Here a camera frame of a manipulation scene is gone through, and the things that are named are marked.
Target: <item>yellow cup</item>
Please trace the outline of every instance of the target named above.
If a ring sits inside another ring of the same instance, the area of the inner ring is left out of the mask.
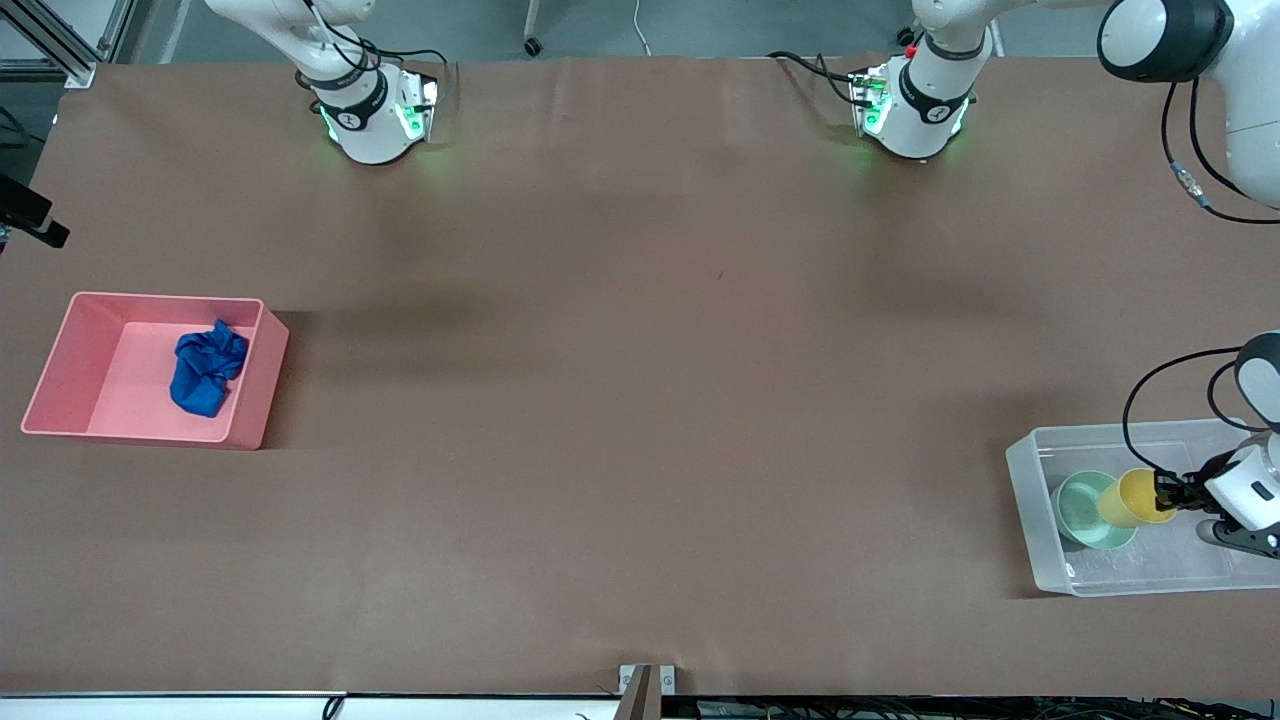
[[[1156,510],[1156,473],[1149,468],[1120,475],[1098,498],[1098,515],[1117,528],[1157,525],[1176,514],[1178,510]]]

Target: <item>blue cloth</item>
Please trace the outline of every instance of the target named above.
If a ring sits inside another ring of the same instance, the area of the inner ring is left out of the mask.
[[[178,356],[178,368],[169,397],[187,413],[214,418],[227,398],[227,380],[234,380],[244,366],[248,341],[218,320],[207,333],[178,338],[173,354]]]

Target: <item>green led light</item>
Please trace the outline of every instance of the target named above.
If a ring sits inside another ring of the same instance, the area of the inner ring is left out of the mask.
[[[884,127],[884,118],[888,117],[892,106],[893,102],[890,92],[887,90],[881,92],[881,96],[876,99],[876,104],[867,110],[867,120],[863,123],[863,129],[877,135]]]
[[[397,105],[396,109],[398,110],[396,113],[396,117],[399,118],[401,126],[403,126],[404,128],[404,135],[410,140],[421,138],[422,135],[425,133],[425,131],[422,129],[422,120],[421,120],[422,114],[415,110],[413,108],[402,108]]]
[[[956,110],[956,122],[954,126],[951,126],[951,135],[960,132],[960,123],[964,122],[964,111],[968,109],[969,109],[969,101],[965,100],[964,104],[960,105],[960,109]]]
[[[329,119],[329,113],[323,105],[320,106],[320,117],[324,118],[324,124],[329,128],[329,140],[338,142],[338,131],[333,129],[333,120]]]

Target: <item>green plate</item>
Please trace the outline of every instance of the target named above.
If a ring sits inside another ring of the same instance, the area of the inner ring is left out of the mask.
[[[1068,539],[1094,550],[1119,550],[1138,534],[1138,528],[1117,528],[1098,515],[1098,497],[1115,478],[1096,470],[1075,473],[1053,491],[1053,519]]]

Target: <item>transparent container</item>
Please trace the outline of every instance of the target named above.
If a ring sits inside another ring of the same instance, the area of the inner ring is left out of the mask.
[[[1152,461],[1185,473],[1248,438],[1219,420],[1133,423],[1130,437]],[[1079,597],[1219,589],[1280,588],[1280,561],[1206,543],[1196,534],[1206,512],[1180,511],[1147,525],[1120,550],[1091,550],[1064,538],[1053,523],[1050,493],[1079,470],[1119,477],[1140,466],[1120,425],[1037,428],[1005,452],[1018,514],[1042,591]]]

